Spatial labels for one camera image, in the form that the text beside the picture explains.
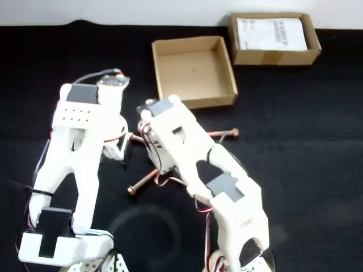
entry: brown box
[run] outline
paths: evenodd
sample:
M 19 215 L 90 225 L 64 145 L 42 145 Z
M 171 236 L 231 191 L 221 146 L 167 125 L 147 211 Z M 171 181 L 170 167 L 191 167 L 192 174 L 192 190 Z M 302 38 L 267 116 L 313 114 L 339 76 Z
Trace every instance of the brown box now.
M 302 22 L 308 50 L 240 50 L 237 19 L 299 18 Z M 311 65 L 320 55 L 322 48 L 309 14 L 297 12 L 279 13 L 232 13 L 229 25 L 233 64 L 238 65 Z
M 178 95 L 189 109 L 234 103 L 238 91 L 222 37 L 158 40 L 153 56 L 160 99 Z

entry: black fabric surface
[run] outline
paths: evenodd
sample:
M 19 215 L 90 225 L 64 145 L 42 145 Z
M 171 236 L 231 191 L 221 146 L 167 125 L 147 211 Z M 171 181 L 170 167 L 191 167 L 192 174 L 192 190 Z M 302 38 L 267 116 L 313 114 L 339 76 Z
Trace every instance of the black fabric surface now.
M 222 35 L 226 28 L 100 26 L 2 27 L 0 172 L 30 185 L 49 134 L 59 88 L 94 71 L 118 67 L 131 77 L 122 113 L 136 129 L 136 106 L 157 97 L 151 42 Z M 318 31 L 323 54 L 312 67 L 234 66 L 239 96 L 233 107 L 193 112 L 207 131 L 238 127 L 225 146 L 263 190 L 278 272 L 361 272 L 363 262 L 363 32 Z M 123 170 L 106 160 L 94 228 L 115 231 L 130 272 L 201 271 L 204 216 L 177 184 L 150 183 L 138 197 L 128 184 L 152 170 L 135 146 Z M 22 271 L 14 237 L 24 195 L 0 181 L 3 271 Z M 72 208 L 69 177 L 53 205 Z M 216 249 L 217 228 L 212 225 Z M 57 271 L 29 265 L 33 271 Z

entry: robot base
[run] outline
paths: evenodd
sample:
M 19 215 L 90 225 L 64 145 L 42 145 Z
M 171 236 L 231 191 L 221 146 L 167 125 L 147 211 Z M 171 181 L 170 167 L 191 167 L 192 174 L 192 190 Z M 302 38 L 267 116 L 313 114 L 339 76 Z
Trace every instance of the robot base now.
M 117 272 L 129 272 L 123 256 L 121 254 L 117 255 Z M 114 256 L 108 257 L 106 262 L 103 264 L 100 271 L 113 272 L 113 262 L 115 260 Z M 88 262 L 80 262 L 72 265 L 71 267 L 65 267 L 59 270 L 58 272 L 94 272 L 98 265 L 102 262 L 102 259 L 88 261 Z

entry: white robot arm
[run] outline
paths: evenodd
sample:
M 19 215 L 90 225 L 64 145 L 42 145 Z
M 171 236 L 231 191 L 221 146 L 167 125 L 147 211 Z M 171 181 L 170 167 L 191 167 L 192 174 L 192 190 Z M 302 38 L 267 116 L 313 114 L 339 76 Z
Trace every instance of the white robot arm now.
M 29 201 L 35 230 L 23 234 L 21 261 L 68 267 L 107 257 L 114 248 L 112 235 L 91 229 L 91 224 L 102 153 L 122 161 L 128 151 L 130 133 L 120 116 L 128 84 L 129 78 L 117 74 L 104 76 L 97 85 L 61 87 L 48 151 Z M 75 211 L 49 207 L 51 195 L 70 173 L 74 173 L 78 189 Z
M 260 186 L 208 136 L 177 96 L 148 100 L 138 111 L 139 130 L 159 173 L 176 168 L 189 195 L 213 208 L 222 257 L 218 260 L 223 260 L 230 272 L 248 271 L 249 266 L 254 272 L 271 271 L 261 257 L 269 247 L 269 231 Z M 200 160 L 220 168 L 223 174 L 204 184 L 196 167 Z M 206 267 L 206 271 L 215 272 L 217 266 L 214 271 Z

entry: white wall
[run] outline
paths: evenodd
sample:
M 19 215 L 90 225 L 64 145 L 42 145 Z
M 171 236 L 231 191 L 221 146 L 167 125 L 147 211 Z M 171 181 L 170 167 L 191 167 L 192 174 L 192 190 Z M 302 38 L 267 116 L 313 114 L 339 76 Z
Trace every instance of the white wall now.
M 309 13 L 316 28 L 363 29 L 363 0 L 0 0 L 0 25 L 226 25 L 230 12 Z

